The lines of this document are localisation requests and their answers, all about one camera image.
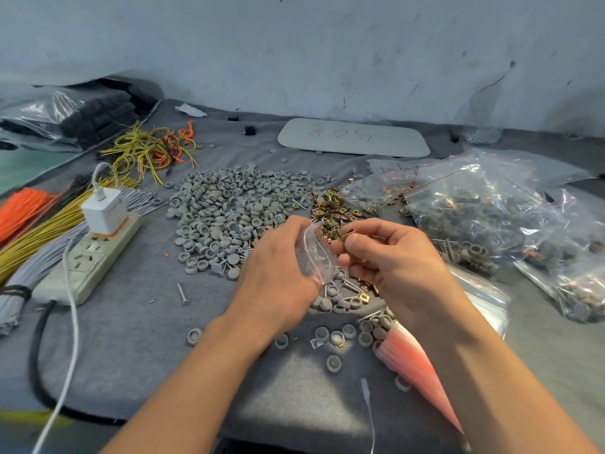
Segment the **yellow wire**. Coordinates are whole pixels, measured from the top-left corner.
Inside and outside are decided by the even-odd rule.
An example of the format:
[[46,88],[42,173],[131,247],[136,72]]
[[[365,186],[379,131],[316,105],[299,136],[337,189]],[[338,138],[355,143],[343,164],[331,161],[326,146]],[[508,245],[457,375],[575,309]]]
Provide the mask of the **yellow wire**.
[[[136,188],[139,184],[131,178],[121,178],[120,182],[130,188]],[[111,187],[114,183],[113,178],[104,178],[99,182],[101,186]],[[29,230],[0,251],[0,284],[4,283],[22,263],[25,263],[44,245],[84,221],[84,214],[80,206],[91,196],[92,191],[92,188],[89,188],[48,221]]]
[[[144,131],[141,124],[136,123],[131,126],[131,131],[116,139],[111,148],[102,150],[104,155],[115,155],[118,157],[114,162],[114,168],[120,175],[127,175],[133,168],[139,172],[139,181],[145,178],[145,171],[151,170],[151,175],[156,184],[164,184],[157,170],[164,169],[170,165],[170,153],[166,150],[163,137],[172,136],[173,144],[176,143],[191,160],[191,166],[199,166],[195,161],[192,152],[198,150],[198,144],[189,137],[174,136],[174,132],[167,127],[159,127],[152,131]],[[185,147],[182,142],[188,141],[190,145]]]

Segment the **charging cable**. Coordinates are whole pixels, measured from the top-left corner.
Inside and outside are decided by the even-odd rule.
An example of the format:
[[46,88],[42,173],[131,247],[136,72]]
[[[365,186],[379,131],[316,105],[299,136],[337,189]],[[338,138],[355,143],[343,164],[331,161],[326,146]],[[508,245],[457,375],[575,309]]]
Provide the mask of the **charging cable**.
[[97,201],[102,201],[103,199],[105,199],[105,191],[103,191],[103,188],[99,186],[99,183],[97,182],[97,175],[105,167],[109,167],[111,169],[111,173],[113,173],[114,178],[116,179],[116,189],[120,189],[120,179],[117,175],[116,168],[109,164],[109,162],[98,163],[95,167],[95,171],[93,172],[93,179],[91,181],[93,183],[93,193],[95,195],[95,198],[97,198]]
[[34,446],[32,454],[39,454],[39,452],[41,451],[42,445],[44,444],[44,441],[46,440],[46,437],[49,434],[50,428],[53,426],[53,423],[55,422],[55,419],[57,418],[57,415],[59,414],[59,411],[61,410],[63,403],[65,402],[65,396],[67,395],[67,390],[69,389],[70,384],[72,383],[72,376],[74,373],[74,368],[76,367],[76,360],[78,358],[78,344],[80,342],[80,331],[79,331],[79,327],[78,327],[78,313],[76,312],[76,300],[74,299],[74,296],[72,293],[72,287],[70,285],[69,270],[67,267],[67,254],[69,253],[69,251],[72,248],[72,244],[73,244],[75,237],[76,237],[76,235],[74,234],[72,236],[72,238],[70,239],[69,244],[67,244],[65,246],[65,250],[63,250],[63,260],[62,260],[65,290],[67,291],[67,297],[69,298],[70,309],[72,311],[72,325],[73,325],[73,331],[74,331],[74,336],[73,336],[74,343],[73,343],[73,347],[72,347],[72,360],[70,361],[70,366],[67,369],[65,383],[63,384],[63,389],[61,390],[61,395],[59,396],[59,399],[57,400],[57,405],[55,406],[55,410],[53,411],[53,413],[50,415],[48,421],[46,422],[46,425],[44,426],[44,429],[42,430],[42,433],[40,434],[40,437],[38,438],[38,441],[36,442],[36,445]]
[[370,414],[370,426],[372,427],[372,450],[370,454],[374,454],[374,442],[376,440],[376,434],[374,433],[374,419],[372,419],[372,408],[370,407],[370,388],[368,387],[368,381],[366,378],[361,378],[361,391],[364,393],[364,400],[368,407]]

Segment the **work surface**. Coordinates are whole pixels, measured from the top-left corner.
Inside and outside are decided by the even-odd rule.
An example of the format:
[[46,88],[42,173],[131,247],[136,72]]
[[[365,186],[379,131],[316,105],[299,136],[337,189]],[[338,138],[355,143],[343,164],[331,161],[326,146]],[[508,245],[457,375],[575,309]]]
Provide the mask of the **work surface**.
[[[147,126],[186,127],[187,117],[165,101]],[[289,119],[240,113],[240,122],[228,122],[227,112],[205,109],[208,118],[194,120],[195,139],[206,147],[194,153],[200,168],[178,165],[169,180],[181,182],[187,172],[202,168],[233,167],[253,161],[264,170],[306,169],[313,175],[329,173],[342,182],[352,166],[366,168],[369,157],[323,154],[281,148],[279,130]],[[242,134],[254,124],[257,135]],[[447,128],[408,125],[425,136],[434,157],[462,151],[452,143]],[[538,137],[526,132],[504,134],[502,147],[549,154],[595,172],[605,171],[602,141],[573,143],[560,137]],[[57,192],[73,174],[90,171],[94,157],[87,155],[62,167],[41,183]],[[593,180],[593,190],[603,190]],[[151,176],[145,186],[168,198],[170,191],[156,187]],[[66,405],[110,418],[129,418],[189,353],[186,334],[204,328],[229,304],[233,282],[205,273],[186,275],[176,260],[176,222],[161,209],[145,218],[124,253],[86,304],[78,309],[80,354]],[[580,325],[559,316],[538,289],[515,272],[505,272],[514,302],[506,341],[554,394],[583,430],[605,448],[605,324]],[[190,299],[182,306],[177,282]],[[26,380],[26,356],[40,314],[29,303],[21,324],[0,339],[0,407],[33,409]],[[353,315],[307,315],[293,331],[298,338],[285,351],[270,346],[253,366],[239,390],[222,434],[238,439],[282,445],[308,452],[367,453],[372,444],[360,379],[372,392],[376,425],[376,452],[462,452],[457,431],[415,391],[395,388],[392,372],[372,353],[349,344],[339,353],[340,373],[330,375],[325,361],[331,346],[313,350],[309,340],[320,325],[330,329],[354,322]],[[58,396],[72,350],[72,327],[67,311],[49,319],[40,354],[43,381]]]

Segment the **gray wire bundle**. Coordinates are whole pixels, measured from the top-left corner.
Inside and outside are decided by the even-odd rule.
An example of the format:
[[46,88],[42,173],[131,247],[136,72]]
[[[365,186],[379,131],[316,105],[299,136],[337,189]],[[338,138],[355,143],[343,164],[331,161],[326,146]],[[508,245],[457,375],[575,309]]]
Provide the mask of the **gray wire bundle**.
[[[162,200],[154,199],[155,193],[147,190],[126,186],[121,186],[120,190],[122,191],[122,199],[130,213],[147,215],[164,205]],[[19,267],[6,285],[25,285],[33,290],[61,260],[63,251],[69,242],[73,242],[73,248],[87,233],[88,225],[84,221],[50,241]],[[0,295],[0,335],[8,335],[12,328],[19,324],[23,302],[23,298],[17,295]]]

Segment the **wall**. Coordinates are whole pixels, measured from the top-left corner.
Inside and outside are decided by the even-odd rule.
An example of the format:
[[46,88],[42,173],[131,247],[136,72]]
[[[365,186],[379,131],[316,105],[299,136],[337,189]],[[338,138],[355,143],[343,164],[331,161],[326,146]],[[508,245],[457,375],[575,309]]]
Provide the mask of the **wall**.
[[223,109],[605,136],[603,0],[10,0],[0,74],[128,69]]

